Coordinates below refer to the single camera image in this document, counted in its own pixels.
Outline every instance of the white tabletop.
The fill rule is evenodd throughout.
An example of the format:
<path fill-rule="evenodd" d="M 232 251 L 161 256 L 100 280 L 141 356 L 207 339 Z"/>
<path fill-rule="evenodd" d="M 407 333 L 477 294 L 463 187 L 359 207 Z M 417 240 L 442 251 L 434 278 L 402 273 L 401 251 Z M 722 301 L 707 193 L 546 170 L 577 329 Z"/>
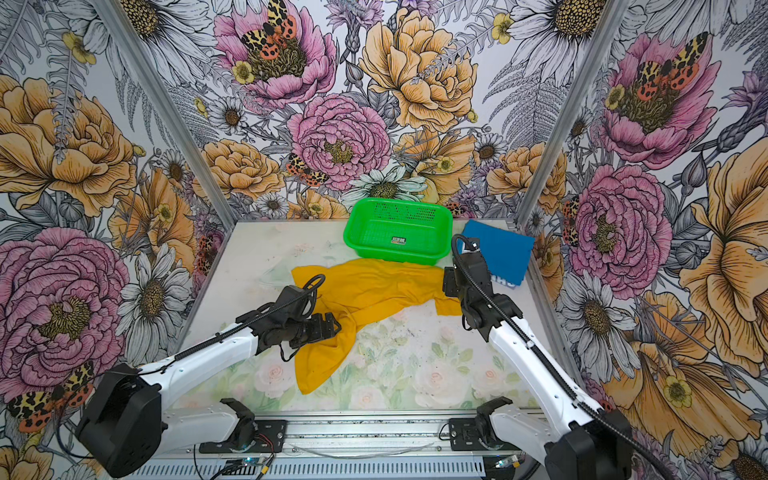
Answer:
<path fill-rule="evenodd" d="M 465 221 L 456 220 L 460 232 Z M 503 220 L 490 220 L 506 228 Z M 219 260 L 184 339 L 183 348 L 206 339 L 235 317 L 273 302 L 293 283 L 297 266 L 333 266 L 358 258 L 342 239 L 346 221 L 239 223 Z M 446 257 L 438 265 L 449 265 Z M 524 312 L 549 348 L 526 282 L 494 284 Z M 183 397 L 177 406 L 205 406 L 234 397 L 254 412 L 317 410 L 470 409 L 496 396 L 535 406 L 514 369 L 460 316 L 437 316 L 434 302 L 413 306 L 357 335 L 336 373 L 309 395 L 296 386 L 293 361 L 270 350 L 225 369 Z"/>

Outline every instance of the yellow shirt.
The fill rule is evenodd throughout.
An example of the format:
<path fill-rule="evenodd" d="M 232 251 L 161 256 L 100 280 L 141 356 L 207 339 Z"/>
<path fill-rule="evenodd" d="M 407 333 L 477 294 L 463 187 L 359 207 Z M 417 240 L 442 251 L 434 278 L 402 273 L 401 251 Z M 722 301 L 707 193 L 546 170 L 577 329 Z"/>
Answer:
<path fill-rule="evenodd" d="M 364 326 L 394 315 L 407 306 L 435 299 L 438 315 L 461 315 L 457 299 L 442 292 L 443 269 L 414 263 L 362 258 L 341 265 L 300 266 L 293 282 L 303 285 L 322 273 L 316 313 L 331 312 L 342 330 L 334 338 L 304 346 L 296 354 L 296 383 L 306 395 L 321 386 L 342 364 Z"/>

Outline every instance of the butterfly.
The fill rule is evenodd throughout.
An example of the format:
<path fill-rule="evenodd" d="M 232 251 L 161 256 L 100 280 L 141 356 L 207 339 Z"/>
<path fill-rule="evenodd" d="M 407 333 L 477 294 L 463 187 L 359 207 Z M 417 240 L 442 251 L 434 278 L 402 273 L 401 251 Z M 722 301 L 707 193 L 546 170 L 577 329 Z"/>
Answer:
<path fill-rule="evenodd" d="M 296 17 L 288 15 L 285 0 L 270 0 L 266 7 L 267 23 L 261 30 L 251 30 L 242 37 L 251 54 L 264 60 L 276 60 L 288 41 L 296 38 Z"/>
<path fill-rule="evenodd" d="M 644 61 L 637 66 L 637 97 L 649 101 L 659 91 L 682 90 L 699 73 L 699 58 L 707 46 L 709 32 L 703 31 L 689 41 L 679 54 L 663 65 L 655 61 Z"/>
<path fill-rule="evenodd" d="M 578 231 L 576 230 L 576 215 L 578 214 L 578 199 L 574 197 L 563 204 L 563 241 L 572 247 L 578 247 Z"/>
<path fill-rule="evenodd" d="M 74 369 L 63 384 L 52 392 L 28 392 L 8 402 L 8 412 L 19 420 L 21 433 L 40 432 L 53 418 L 53 413 L 67 406 L 83 405 L 94 391 L 94 364 L 88 361 Z"/>
<path fill-rule="evenodd" d="M 286 164 L 286 170 L 288 173 L 297 176 L 299 180 L 307 184 L 310 187 L 319 187 L 325 184 L 330 177 L 323 172 L 314 171 L 307 167 L 304 160 L 299 158 L 296 154 L 288 156 L 288 163 Z"/>

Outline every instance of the floral table surface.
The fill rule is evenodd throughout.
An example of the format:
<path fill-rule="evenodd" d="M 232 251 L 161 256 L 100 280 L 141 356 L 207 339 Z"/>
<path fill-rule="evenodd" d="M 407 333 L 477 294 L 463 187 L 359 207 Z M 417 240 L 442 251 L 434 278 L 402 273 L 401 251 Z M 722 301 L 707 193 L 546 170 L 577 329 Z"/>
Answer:
<path fill-rule="evenodd" d="M 463 229 L 463 223 L 455 222 L 455 229 Z M 184 347 L 207 338 L 236 315 L 273 301 L 283 285 L 292 283 L 290 271 L 295 266 L 332 266 L 356 258 L 337 240 L 345 225 L 238 224 Z M 545 339 L 527 285 L 509 289 L 495 284 L 495 289 L 510 295 L 539 338 Z M 296 386 L 293 360 L 283 362 L 280 351 L 272 348 L 219 372 L 176 406 L 205 406 L 234 397 L 254 412 L 471 409 L 498 396 L 520 406 L 536 406 L 525 382 L 505 359 L 479 334 L 464 331 L 461 317 L 438 316 L 430 301 L 360 330 L 341 367 L 309 395 L 302 395 Z"/>

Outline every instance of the table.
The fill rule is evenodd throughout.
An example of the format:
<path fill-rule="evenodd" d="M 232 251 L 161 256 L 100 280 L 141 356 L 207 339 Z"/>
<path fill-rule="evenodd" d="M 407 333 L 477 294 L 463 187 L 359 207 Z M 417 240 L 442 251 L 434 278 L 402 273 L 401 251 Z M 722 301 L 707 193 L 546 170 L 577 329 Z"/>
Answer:
<path fill-rule="evenodd" d="M 465 220 L 454 222 L 463 230 Z M 503 220 L 484 221 L 506 228 Z M 345 221 L 240 222 L 232 232 L 188 327 L 182 348 L 223 329 L 242 313 L 277 298 L 296 266 L 333 266 L 358 258 L 342 239 Z M 439 266 L 450 264 L 448 257 Z M 545 348 L 550 344 L 528 281 L 514 289 L 495 283 L 525 313 Z M 234 397 L 254 412 L 348 412 L 473 409 L 507 396 L 535 407 L 526 385 L 459 316 L 437 316 L 434 302 L 409 307 L 366 326 L 339 369 L 302 395 L 293 361 L 268 351 L 219 372 L 176 407 L 206 406 Z"/>

